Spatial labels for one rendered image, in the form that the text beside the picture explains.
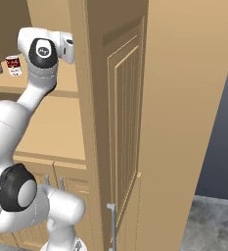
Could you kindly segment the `tan panelled cabinet door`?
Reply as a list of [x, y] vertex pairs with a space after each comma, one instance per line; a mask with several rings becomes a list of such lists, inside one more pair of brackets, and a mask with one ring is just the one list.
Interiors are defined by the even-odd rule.
[[109, 251], [138, 173], [149, 0], [68, 0], [93, 251]]

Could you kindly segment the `tan wooden cabinet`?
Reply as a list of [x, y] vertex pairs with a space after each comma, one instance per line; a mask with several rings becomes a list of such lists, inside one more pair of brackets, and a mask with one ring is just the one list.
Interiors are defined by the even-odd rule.
[[[29, 25], [72, 34], [68, 0], [0, 0], [0, 57]], [[179, 250], [227, 73], [228, 0], [149, 0], [138, 173], [116, 251]], [[86, 166], [75, 61], [15, 156]]]

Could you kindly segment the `tan cupboard door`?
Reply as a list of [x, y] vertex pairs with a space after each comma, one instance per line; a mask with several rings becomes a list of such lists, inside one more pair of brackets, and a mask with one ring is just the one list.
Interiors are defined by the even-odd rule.
[[[16, 163], [23, 163], [25, 167], [35, 176], [38, 183], [45, 183], [45, 176], [49, 183], [57, 187], [57, 180], [54, 171], [54, 162], [35, 158], [15, 156]], [[21, 231], [0, 233], [0, 244], [8, 244], [14, 247], [21, 247], [33, 251], [39, 251], [48, 241], [48, 232], [46, 229], [47, 221], [37, 226], [31, 226]]]
[[73, 163], [55, 162], [54, 169], [57, 180], [62, 180], [66, 192], [72, 193], [84, 200], [86, 211], [81, 222], [75, 226], [76, 233], [85, 243], [88, 251], [93, 251], [91, 215], [89, 207], [89, 185], [86, 166]]

